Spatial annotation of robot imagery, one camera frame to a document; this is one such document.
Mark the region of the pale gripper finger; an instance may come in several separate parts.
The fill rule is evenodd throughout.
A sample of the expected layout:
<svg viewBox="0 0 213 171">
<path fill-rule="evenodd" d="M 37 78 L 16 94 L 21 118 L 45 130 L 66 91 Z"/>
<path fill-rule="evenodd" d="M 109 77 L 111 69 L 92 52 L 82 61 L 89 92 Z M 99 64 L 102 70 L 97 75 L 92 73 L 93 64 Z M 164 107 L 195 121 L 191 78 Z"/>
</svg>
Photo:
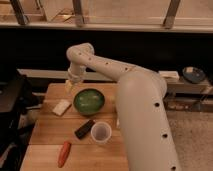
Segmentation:
<svg viewBox="0 0 213 171">
<path fill-rule="evenodd" d="M 70 93 L 74 87 L 74 84 L 70 80 L 65 81 L 65 90 L 67 93 Z"/>
</svg>

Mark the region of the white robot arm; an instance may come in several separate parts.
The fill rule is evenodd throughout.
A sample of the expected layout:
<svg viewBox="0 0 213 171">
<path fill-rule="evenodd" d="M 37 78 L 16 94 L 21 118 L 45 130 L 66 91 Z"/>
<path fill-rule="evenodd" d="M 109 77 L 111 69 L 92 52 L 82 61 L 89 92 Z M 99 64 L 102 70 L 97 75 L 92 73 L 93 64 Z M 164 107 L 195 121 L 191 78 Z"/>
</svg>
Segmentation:
<svg viewBox="0 0 213 171">
<path fill-rule="evenodd" d="M 115 105 L 129 171 L 182 171 L 163 98 L 165 79 L 155 71 L 97 56 L 89 43 L 71 46 L 69 80 L 83 80 L 87 68 L 117 83 Z"/>
</svg>

